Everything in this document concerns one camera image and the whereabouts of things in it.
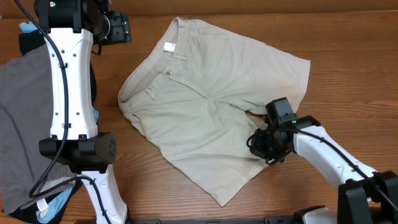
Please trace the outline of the beige cotton shorts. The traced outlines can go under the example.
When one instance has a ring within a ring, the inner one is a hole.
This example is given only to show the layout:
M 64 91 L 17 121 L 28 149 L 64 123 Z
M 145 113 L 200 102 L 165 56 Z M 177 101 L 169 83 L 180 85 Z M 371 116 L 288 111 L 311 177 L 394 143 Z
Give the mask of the beige cotton shorts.
M 266 167 L 246 141 L 272 100 L 303 100 L 310 61 L 196 19 L 175 18 L 118 94 L 132 125 L 226 205 Z

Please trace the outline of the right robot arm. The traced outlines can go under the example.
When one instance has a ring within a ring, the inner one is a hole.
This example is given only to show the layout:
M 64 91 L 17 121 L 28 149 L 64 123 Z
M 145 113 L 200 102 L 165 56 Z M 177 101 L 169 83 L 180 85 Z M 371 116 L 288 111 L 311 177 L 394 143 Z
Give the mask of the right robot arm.
M 314 206 L 291 217 L 266 218 L 266 223 L 397 223 L 397 174 L 378 172 L 338 143 L 312 116 L 298 117 L 287 98 L 265 106 L 266 129 L 246 141 L 250 152 L 269 165 L 297 154 L 311 163 L 338 191 L 338 208 Z

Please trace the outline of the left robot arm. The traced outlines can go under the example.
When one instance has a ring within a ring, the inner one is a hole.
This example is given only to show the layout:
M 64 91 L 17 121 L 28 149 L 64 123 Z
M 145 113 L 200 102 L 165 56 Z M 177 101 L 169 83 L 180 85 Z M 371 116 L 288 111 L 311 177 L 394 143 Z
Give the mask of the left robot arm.
M 50 56 L 53 92 L 50 136 L 39 142 L 39 151 L 67 165 L 83 182 L 97 223 L 129 223 L 113 172 L 116 136 L 98 131 L 92 102 L 92 46 L 132 40 L 128 16 L 108 6 L 109 1 L 89 0 L 34 4 Z

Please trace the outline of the grey garment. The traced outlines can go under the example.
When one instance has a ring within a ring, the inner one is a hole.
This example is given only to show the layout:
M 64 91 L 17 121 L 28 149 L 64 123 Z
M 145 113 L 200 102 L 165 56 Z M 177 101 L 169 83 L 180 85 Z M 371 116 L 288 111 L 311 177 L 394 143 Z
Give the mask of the grey garment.
M 53 97 L 45 45 L 1 67 L 1 197 L 10 214 L 35 203 L 33 185 L 51 160 L 39 152 L 50 136 Z

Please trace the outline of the light blue garment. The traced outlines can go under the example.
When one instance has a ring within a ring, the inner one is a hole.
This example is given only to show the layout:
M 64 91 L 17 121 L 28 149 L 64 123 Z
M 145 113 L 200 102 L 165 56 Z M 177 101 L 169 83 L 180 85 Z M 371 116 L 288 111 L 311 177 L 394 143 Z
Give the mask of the light blue garment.
M 45 40 L 43 35 L 39 30 L 33 25 L 32 22 L 26 23 L 22 22 L 19 24 L 22 31 L 19 34 L 19 49 L 22 56 L 35 50 L 41 46 L 45 47 Z M 32 216 L 33 210 L 35 210 L 35 217 L 32 218 L 32 223 L 60 223 L 60 220 L 65 213 L 67 203 L 70 201 L 71 197 L 77 192 L 81 186 L 82 182 L 79 181 L 76 186 L 66 189 L 62 192 L 57 192 L 53 195 L 40 199 L 36 205 L 30 206 L 19 212 L 14 212 L 14 216 L 27 218 Z

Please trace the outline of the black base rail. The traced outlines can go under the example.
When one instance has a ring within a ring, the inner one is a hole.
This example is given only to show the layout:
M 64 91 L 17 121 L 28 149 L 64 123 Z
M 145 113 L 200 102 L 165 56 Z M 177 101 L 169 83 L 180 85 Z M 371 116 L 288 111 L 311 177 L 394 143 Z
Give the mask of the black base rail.
M 276 216 L 249 219 L 219 219 L 219 220 L 132 220 L 129 224 L 294 224 L 293 216 Z

